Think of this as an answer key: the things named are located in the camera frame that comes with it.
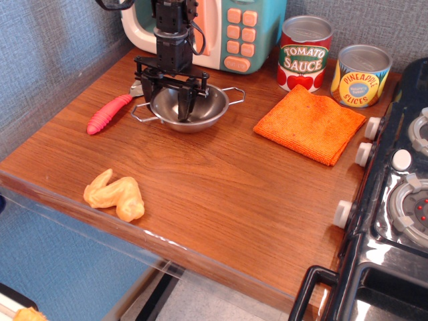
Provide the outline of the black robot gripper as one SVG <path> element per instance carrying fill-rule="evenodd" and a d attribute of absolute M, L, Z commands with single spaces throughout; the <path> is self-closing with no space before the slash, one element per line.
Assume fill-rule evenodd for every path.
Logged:
<path fill-rule="evenodd" d="M 178 33 L 154 29 L 156 57 L 136 56 L 135 79 L 140 80 L 146 102 L 151 102 L 163 88 L 178 90 L 178 121 L 188 121 L 197 95 L 207 95 L 209 74 L 193 65 L 200 55 L 194 46 L 194 27 Z"/>

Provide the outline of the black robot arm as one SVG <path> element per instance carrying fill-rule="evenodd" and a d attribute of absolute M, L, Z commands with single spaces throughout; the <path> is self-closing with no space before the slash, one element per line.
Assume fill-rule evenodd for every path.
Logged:
<path fill-rule="evenodd" d="M 196 51 L 194 31 L 201 28 L 194 22 L 197 1 L 153 1 L 156 19 L 156 57 L 135 57 L 135 78 L 140 81 L 147 102 L 163 88 L 177 91 L 179 122 L 187 122 L 197 96 L 208 94 L 208 73 L 193 65 Z"/>

